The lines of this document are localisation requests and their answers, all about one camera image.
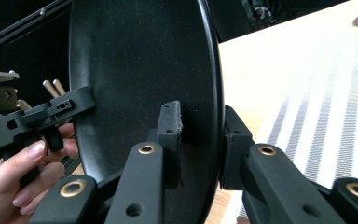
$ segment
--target fingernail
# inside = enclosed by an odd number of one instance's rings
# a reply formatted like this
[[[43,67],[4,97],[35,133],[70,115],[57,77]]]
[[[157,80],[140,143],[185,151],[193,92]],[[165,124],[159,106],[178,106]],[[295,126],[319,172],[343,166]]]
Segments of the fingernail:
[[[72,150],[77,154],[79,152],[79,149],[77,148],[77,144],[76,143],[71,143],[71,148]]]
[[[39,141],[36,144],[33,144],[31,148],[28,150],[28,156],[31,159],[37,159],[41,156],[43,156],[45,152],[45,142]]]
[[[16,195],[13,199],[13,205],[16,207],[21,207],[27,204],[31,200],[31,193],[28,191],[22,191]]]
[[[22,207],[20,209],[20,214],[22,214],[23,216],[30,215],[33,213],[33,211],[34,211],[34,205],[32,203],[28,203],[25,207]]]

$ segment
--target finger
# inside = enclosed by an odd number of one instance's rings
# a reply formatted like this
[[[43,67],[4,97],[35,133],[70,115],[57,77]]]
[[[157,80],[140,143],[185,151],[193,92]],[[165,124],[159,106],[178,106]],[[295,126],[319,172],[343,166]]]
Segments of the finger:
[[[40,201],[42,201],[43,197],[45,197],[45,195],[48,193],[49,190],[50,189],[46,189],[45,191],[41,192],[36,197],[34,197],[34,199],[31,200],[28,204],[23,206],[20,209],[20,214],[31,215],[34,212],[34,210],[36,209],[37,205],[40,203]]]
[[[57,183],[62,177],[63,172],[64,167],[61,163],[49,163],[37,178],[16,194],[13,199],[13,205],[16,207],[26,206],[37,195]]]
[[[58,128],[58,130],[60,131],[62,138],[69,138],[75,134],[74,124],[72,123],[63,124]]]
[[[9,188],[45,157],[45,142],[38,141],[26,147],[0,165],[0,187]]]
[[[44,161],[49,163],[53,161],[60,161],[65,156],[76,157],[78,155],[78,149],[75,139],[63,139],[63,149],[55,152],[48,151],[48,155]]]

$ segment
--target striped fabric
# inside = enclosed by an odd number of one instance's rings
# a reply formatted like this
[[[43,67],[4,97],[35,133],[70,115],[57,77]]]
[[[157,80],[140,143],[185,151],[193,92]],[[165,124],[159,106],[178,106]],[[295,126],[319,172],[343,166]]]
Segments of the striped fabric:
[[[308,179],[331,188],[336,178],[358,178],[358,33],[315,48],[294,64],[298,76],[256,142],[279,147]],[[241,192],[234,192],[222,223],[239,214]]]

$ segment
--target black plastic bracket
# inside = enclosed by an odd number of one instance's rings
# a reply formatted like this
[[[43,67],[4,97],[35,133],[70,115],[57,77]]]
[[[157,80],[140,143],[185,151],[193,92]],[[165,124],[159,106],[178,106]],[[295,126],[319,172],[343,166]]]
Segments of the black plastic bracket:
[[[86,175],[63,178],[43,198],[29,224],[83,223],[83,217],[97,189],[95,180]]]
[[[104,223],[161,223],[162,172],[162,146],[152,142],[135,145]]]
[[[358,179],[341,178],[334,182],[330,203],[347,223],[358,223]]]
[[[179,101],[163,105],[158,118],[157,142],[164,148],[165,189],[176,189],[180,181],[182,127]]]
[[[0,148],[24,141],[29,132],[43,132],[95,106],[88,87],[70,91],[27,111],[0,115]]]
[[[277,147],[255,144],[242,158],[242,200],[258,223],[345,223]]]
[[[240,176],[241,158],[249,155],[249,148],[255,143],[252,133],[235,110],[226,105],[225,117],[226,154],[220,184],[223,189],[243,190]]]

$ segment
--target black disc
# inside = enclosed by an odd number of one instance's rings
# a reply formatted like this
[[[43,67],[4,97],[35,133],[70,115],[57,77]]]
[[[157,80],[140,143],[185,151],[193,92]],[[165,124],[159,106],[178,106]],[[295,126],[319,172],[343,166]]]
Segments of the black disc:
[[[158,125],[160,107],[182,107],[183,186],[166,190],[164,223],[208,215],[222,154],[224,103],[214,30],[204,1],[74,1],[71,89],[90,86],[95,111],[76,120],[87,175],[123,169],[131,147]]]

